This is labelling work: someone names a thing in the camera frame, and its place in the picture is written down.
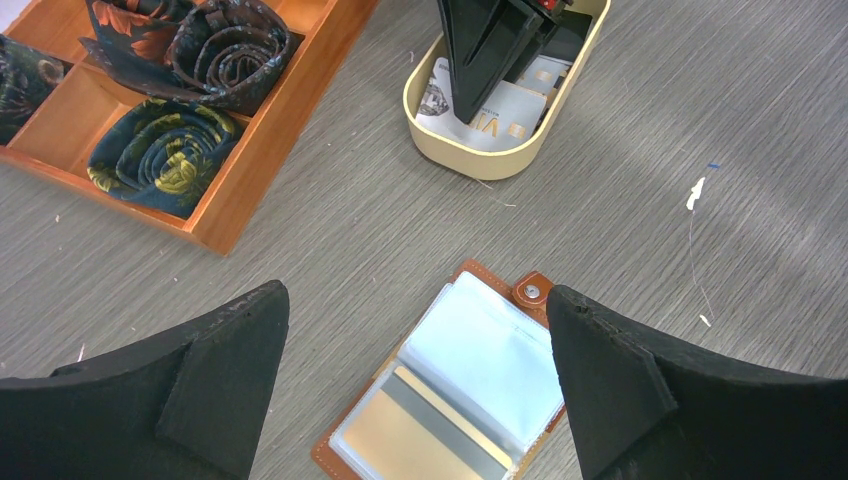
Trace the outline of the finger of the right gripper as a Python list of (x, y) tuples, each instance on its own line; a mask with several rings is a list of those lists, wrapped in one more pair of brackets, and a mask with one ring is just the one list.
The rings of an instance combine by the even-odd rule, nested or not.
[(468, 124), (500, 81), (516, 76), (553, 37), (562, 1), (444, 0), (453, 111)]

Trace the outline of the beige oval card tray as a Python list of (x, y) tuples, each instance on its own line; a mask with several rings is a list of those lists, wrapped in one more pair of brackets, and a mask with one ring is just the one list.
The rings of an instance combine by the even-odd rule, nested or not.
[(441, 35), (403, 108), (429, 160), (500, 180), (535, 159), (581, 69), (607, 1), (441, 1)]

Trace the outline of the brown leather card holder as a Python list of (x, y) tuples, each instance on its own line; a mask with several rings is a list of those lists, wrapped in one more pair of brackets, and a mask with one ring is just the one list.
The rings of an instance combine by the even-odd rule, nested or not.
[(362, 479), (330, 446), (366, 391), (400, 363), (513, 458), (524, 476), (565, 411), (554, 366), (546, 303), (552, 282), (533, 271), (507, 284), (465, 261), (315, 444), (313, 461), (333, 479)]

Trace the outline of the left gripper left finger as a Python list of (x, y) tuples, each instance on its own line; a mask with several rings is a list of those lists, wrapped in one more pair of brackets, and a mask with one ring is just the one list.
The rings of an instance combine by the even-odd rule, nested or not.
[(42, 378), (1, 382), (5, 479), (245, 479), (288, 332), (268, 281)]

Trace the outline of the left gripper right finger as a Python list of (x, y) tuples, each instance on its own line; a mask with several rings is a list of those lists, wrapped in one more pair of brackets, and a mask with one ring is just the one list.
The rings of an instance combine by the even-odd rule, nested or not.
[(586, 479), (843, 479), (847, 383), (733, 359), (564, 285), (547, 317)]

